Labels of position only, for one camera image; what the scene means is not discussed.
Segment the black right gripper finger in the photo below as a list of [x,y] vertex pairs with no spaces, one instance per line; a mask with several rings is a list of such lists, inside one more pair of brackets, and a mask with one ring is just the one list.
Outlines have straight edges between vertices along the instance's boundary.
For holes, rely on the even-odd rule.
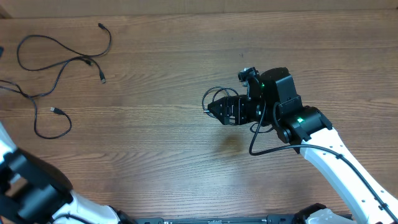
[[233,114],[226,114],[222,113],[219,115],[219,121],[223,125],[244,125],[247,123],[246,117],[242,116],[235,116]]
[[213,115],[238,115],[244,111],[246,95],[225,96],[208,104],[208,111]]

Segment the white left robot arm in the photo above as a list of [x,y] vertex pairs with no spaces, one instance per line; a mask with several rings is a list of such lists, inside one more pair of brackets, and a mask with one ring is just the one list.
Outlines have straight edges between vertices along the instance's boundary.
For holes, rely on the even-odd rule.
[[135,223],[76,193],[53,165],[17,147],[1,126],[1,216],[14,223]]

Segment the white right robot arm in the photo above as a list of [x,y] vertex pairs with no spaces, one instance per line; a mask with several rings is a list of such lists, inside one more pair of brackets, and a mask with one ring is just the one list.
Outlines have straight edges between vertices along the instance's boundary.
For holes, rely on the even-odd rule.
[[252,123],[255,136],[262,127],[270,127],[284,145],[264,151],[250,147],[250,155],[293,149],[320,171],[354,216],[350,220],[314,204],[296,213],[292,223],[397,223],[397,199],[352,155],[331,121],[316,107],[303,105],[287,68],[264,73],[254,67],[244,68],[238,79],[247,93],[212,87],[209,92],[217,95],[224,91],[226,96],[203,104],[204,113],[223,125]]

